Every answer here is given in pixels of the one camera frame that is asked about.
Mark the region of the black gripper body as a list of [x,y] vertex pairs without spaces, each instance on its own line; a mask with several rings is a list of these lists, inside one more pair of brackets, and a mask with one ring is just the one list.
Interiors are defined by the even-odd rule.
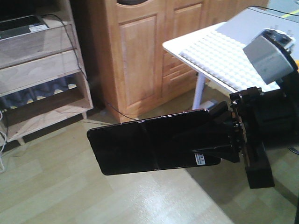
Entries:
[[264,92],[250,87],[231,93],[243,141],[243,157],[252,189],[274,187],[265,144],[288,144],[299,139],[299,73],[297,70],[277,81],[279,89]]

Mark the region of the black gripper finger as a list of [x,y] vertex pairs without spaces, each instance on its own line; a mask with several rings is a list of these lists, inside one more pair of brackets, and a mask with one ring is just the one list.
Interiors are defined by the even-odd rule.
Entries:
[[210,121],[198,127],[182,131],[172,138],[186,151],[237,163],[239,151],[235,143],[235,131],[231,122]]
[[209,111],[209,121],[211,124],[232,124],[232,112],[228,108],[227,102],[222,101]]

